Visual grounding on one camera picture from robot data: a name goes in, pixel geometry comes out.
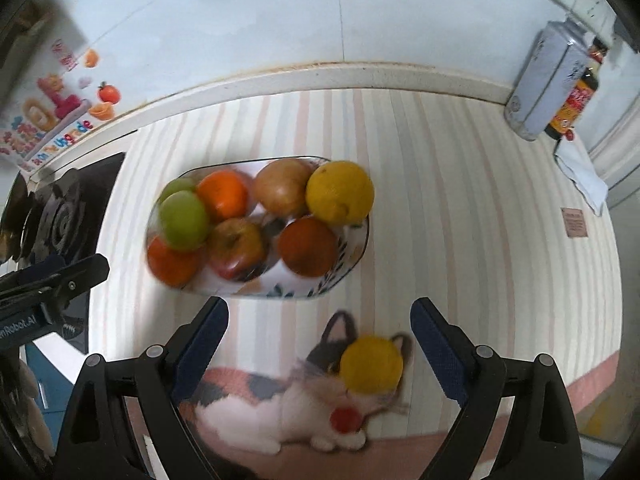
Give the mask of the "bright orange front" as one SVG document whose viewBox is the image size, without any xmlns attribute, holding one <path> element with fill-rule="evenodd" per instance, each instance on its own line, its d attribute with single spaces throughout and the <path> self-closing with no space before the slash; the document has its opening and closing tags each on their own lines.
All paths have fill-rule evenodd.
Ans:
<svg viewBox="0 0 640 480">
<path fill-rule="evenodd" d="M 154 236 L 146 248 L 146 262 L 159 281 L 172 288 L 183 288 L 202 270 L 205 250 L 201 247 L 192 252 L 180 252 Z"/>
</svg>

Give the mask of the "green apple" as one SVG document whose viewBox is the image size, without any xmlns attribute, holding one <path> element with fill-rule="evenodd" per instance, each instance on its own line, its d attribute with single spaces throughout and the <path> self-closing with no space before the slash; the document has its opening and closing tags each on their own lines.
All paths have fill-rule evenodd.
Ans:
<svg viewBox="0 0 640 480">
<path fill-rule="evenodd" d="M 209 232 L 208 212 L 192 191 L 178 191 L 163 200 L 158 210 L 160 230 L 168 246 L 180 252 L 200 248 Z"/>
<path fill-rule="evenodd" d="M 160 196 L 158 196 L 157 203 L 160 205 L 163 203 L 166 198 L 180 191 L 189 191 L 193 192 L 195 190 L 196 184 L 190 178 L 177 178 L 169 181 L 163 189 L 160 191 Z"/>
</svg>

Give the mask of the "dark sauce bottle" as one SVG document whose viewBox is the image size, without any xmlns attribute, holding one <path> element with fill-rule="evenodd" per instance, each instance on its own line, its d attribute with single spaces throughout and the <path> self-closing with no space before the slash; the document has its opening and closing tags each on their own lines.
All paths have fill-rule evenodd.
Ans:
<svg viewBox="0 0 640 480">
<path fill-rule="evenodd" d="M 598 36 L 595 36 L 588 49 L 588 54 L 585 71 L 574 85 L 564 104 L 544 128 L 544 132 L 551 139 L 557 141 L 562 138 L 567 138 L 570 141 L 574 139 L 572 131 L 574 123 L 599 88 L 599 72 L 604 58 L 608 54 L 608 46 Z"/>
</svg>

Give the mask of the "striped table cloth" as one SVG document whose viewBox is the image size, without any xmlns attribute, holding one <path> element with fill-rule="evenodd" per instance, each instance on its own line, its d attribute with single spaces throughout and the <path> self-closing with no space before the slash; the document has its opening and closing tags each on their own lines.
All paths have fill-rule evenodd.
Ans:
<svg viewBox="0 0 640 480">
<path fill-rule="evenodd" d="M 390 336 L 408 330 L 411 304 L 427 297 L 502 356 L 550 354 L 581 411 L 616 375 L 620 262 L 611 218 L 590 210 L 553 151 L 548 139 L 516 136 L 498 105 L 423 92 L 282 93 L 154 122 L 134 135 L 107 206 L 98 249 L 111 272 L 92 293 L 89 349 L 137 356 L 203 305 L 146 265 L 146 222 L 168 181 L 220 162 L 348 159 L 375 186 L 360 263 L 317 298 L 230 299 L 215 364 L 282 377 L 334 312 Z M 587 237 L 566 235 L 563 207 L 584 212 Z"/>
</svg>

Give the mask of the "dark orange fruit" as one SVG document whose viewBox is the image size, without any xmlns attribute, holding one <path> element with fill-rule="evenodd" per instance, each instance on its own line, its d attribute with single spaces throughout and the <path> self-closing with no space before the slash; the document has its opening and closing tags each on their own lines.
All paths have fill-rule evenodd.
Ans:
<svg viewBox="0 0 640 480">
<path fill-rule="evenodd" d="M 278 252 L 293 273 L 303 278 L 320 278 L 337 262 L 337 236 L 314 217 L 299 218 L 280 234 Z"/>
</svg>

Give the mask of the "white folded cloth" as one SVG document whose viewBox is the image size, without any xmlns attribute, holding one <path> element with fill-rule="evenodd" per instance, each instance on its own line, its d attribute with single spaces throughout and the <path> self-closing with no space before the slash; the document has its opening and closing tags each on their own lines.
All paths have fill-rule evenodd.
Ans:
<svg viewBox="0 0 640 480">
<path fill-rule="evenodd" d="M 556 164 L 582 194 L 592 212 L 600 217 L 608 198 L 608 186 L 598 176 L 593 163 L 576 141 L 561 140 L 554 150 Z"/>
</svg>

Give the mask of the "small brown coaster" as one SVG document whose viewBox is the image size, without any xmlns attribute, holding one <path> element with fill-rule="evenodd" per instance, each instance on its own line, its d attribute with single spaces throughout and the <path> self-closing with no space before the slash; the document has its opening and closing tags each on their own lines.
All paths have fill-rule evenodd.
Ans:
<svg viewBox="0 0 640 480">
<path fill-rule="evenodd" d="M 563 207 L 561 209 L 565 233 L 569 238 L 588 236 L 584 212 L 578 208 Z"/>
</svg>

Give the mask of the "silver spray can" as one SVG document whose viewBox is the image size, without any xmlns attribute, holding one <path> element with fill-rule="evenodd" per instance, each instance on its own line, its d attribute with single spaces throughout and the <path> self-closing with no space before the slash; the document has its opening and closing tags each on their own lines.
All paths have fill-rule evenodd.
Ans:
<svg viewBox="0 0 640 480">
<path fill-rule="evenodd" d="M 504 108 L 506 122 L 520 138 L 535 141 L 582 76 L 588 60 L 585 34 L 571 18 L 550 21 L 539 33 Z"/>
</svg>

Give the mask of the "white patterned oval plate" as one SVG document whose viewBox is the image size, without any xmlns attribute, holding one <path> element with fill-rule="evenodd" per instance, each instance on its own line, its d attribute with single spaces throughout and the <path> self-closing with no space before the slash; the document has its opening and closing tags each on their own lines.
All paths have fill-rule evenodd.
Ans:
<svg viewBox="0 0 640 480">
<path fill-rule="evenodd" d="M 190 179 L 194 183 L 216 170 L 235 170 L 248 180 L 257 176 L 259 170 L 264 169 L 270 162 L 297 158 L 308 162 L 310 166 L 320 167 L 331 162 L 321 156 L 281 156 L 238 162 L 225 162 L 224 164 L 208 165 L 193 168 L 186 171 L 179 178 Z M 303 278 L 289 269 L 280 258 L 277 248 L 277 240 L 285 226 L 293 222 L 293 219 L 283 220 L 267 214 L 262 205 L 254 200 L 248 218 L 257 221 L 267 227 L 267 234 L 273 234 L 270 238 L 270 252 L 267 261 L 253 274 L 248 274 L 246 280 L 229 281 L 217 275 L 209 266 L 204 266 L 192 280 L 178 289 L 186 292 L 195 292 L 203 296 L 228 297 L 285 297 L 285 298 L 312 298 L 319 297 L 335 287 L 340 281 L 352 272 L 360 263 L 366 253 L 369 235 L 371 231 L 370 214 L 360 223 L 352 226 L 338 226 L 332 228 L 337 237 L 337 262 L 332 268 L 318 278 Z M 149 247 L 156 236 L 160 236 L 160 198 L 152 206 L 148 224 L 146 225 L 145 245 Z"/>
</svg>

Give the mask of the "small red cherry tomato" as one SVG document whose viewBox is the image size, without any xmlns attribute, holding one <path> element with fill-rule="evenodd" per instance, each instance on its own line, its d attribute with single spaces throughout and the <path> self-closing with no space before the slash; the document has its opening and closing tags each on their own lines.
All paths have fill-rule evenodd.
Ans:
<svg viewBox="0 0 640 480">
<path fill-rule="evenodd" d="M 330 424 L 338 434 L 356 434 L 363 424 L 363 416 L 356 408 L 336 408 L 330 415 Z"/>
</svg>

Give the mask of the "dark red apple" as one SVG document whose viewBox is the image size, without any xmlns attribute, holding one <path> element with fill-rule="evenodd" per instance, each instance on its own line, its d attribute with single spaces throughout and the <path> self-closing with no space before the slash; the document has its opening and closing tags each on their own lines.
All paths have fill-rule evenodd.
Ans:
<svg viewBox="0 0 640 480">
<path fill-rule="evenodd" d="M 220 278 L 243 281 L 266 263 L 269 248 L 258 224 L 247 218 L 231 218 L 210 230 L 208 265 Z"/>
</svg>

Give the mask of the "black gas stove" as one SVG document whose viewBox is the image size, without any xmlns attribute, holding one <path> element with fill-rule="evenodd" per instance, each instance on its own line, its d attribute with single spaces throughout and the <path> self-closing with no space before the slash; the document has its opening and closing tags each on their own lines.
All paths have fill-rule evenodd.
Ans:
<svg viewBox="0 0 640 480">
<path fill-rule="evenodd" d="M 59 255 L 72 264 L 96 254 L 106 207 L 124 162 L 117 153 L 80 169 L 66 171 L 35 192 L 12 192 L 1 226 L 17 237 L 10 258 L 14 271 Z M 90 290 L 70 298 L 57 334 L 81 352 L 88 351 Z"/>
</svg>

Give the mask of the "brown kiwi fruit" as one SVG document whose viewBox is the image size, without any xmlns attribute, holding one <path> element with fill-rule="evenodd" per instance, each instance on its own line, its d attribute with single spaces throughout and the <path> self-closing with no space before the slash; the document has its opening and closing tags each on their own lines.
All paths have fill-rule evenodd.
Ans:
<svg viewBox="0 0 640 480">
<path fill-rule="evenodd" d="M 254 179 L 254 196 L 266 211 L 278 218 L 304 216 L 308 212 L 306 186 L 315 169 L 299 158 L 270 162 Z"/>
</svg>

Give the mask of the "yellow lemon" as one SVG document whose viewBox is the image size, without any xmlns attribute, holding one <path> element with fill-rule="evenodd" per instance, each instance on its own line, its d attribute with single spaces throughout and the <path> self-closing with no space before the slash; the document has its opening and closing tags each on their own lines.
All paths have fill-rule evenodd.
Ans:
<svg viewBox="0 0 640 480">
<path fill-rule="evenodd" d="M 338 374 L 349 391 L 372 396 L 395 391 L 403 372 L 404 358 L 393 341 L 362 336 L 342 354 Z"/>
<path fill-rule="evenodd" d="M 306 185 L 311 214 L 330 226 L 356 226 L 374 203 L 375 190 L 367 171 L 349 160 L 326 162 Z"/>
</svg>

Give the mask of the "colourful wall sticker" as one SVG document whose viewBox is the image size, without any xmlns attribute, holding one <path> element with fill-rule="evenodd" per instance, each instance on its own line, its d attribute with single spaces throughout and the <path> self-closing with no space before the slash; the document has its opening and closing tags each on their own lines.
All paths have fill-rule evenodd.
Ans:
<svg viewBox="0 0 640 480">
<path fill-rule="evenodd" d="M 1 100 L 1 158 L 31 174 L 114 119 L 121 106 L 106 56 L 56 35 Z"/>
</svg>

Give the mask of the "knitted cat mat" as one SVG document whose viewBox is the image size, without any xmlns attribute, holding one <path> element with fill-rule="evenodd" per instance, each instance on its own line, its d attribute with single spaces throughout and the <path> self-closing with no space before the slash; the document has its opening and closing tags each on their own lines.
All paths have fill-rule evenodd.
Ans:
<svg viewBox="0 0 640 480">
<path fill-rule="evenodd" d="M 400 383 L 391 393 L 365 396 L 349 391 L 340 375 L 340 359 L 359 335 L 354 317 L 338 310 L 326 322 L 319 341 L 306 358 L 297 360 L 288 377 L 277 378 L 229 367 L 206 370 L 180 413 L 193 429 L 214 434 L 235 450 L 277 455 L 287 444 L 303 443 L 318 452 L 358 452 L 367 443 L 368 417 L 405 411 L 399 402 Z M 412 341 L 406 333 L 390 337 L 404 358 Z M 363 424 L 356 434 L 338 434 L 330 424 L 336 408 L 356 408 Z"/>
</svg>

